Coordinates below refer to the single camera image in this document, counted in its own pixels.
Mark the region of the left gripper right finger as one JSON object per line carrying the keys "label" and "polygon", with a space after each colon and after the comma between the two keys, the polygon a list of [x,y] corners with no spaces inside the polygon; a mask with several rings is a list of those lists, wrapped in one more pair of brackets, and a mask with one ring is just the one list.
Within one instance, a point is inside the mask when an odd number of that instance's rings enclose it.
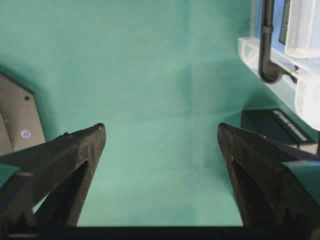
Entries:
{"label": "left gripper right finger", "polygon": [[320,237],[320,158],[220,123],[217,139],[242,223],[272,239]]}

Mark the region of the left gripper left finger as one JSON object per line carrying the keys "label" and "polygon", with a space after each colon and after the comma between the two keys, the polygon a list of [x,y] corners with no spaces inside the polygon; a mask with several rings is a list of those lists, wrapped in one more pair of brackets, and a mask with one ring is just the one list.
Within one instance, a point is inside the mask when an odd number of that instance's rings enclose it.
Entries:
{"label": "left gripper left finger", "polygon": [[75,227],[107,142],[103,123],[2,155],[15,171],[0,188],[0,237]]}

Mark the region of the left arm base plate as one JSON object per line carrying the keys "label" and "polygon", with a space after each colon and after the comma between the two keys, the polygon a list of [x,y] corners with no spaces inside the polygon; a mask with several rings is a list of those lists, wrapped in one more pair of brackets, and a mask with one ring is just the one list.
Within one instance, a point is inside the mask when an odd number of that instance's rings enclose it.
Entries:
{"label": "left arm base plate", "polygon": [[34,93],[0,74],[0,154],[6,155],[46,142]]}

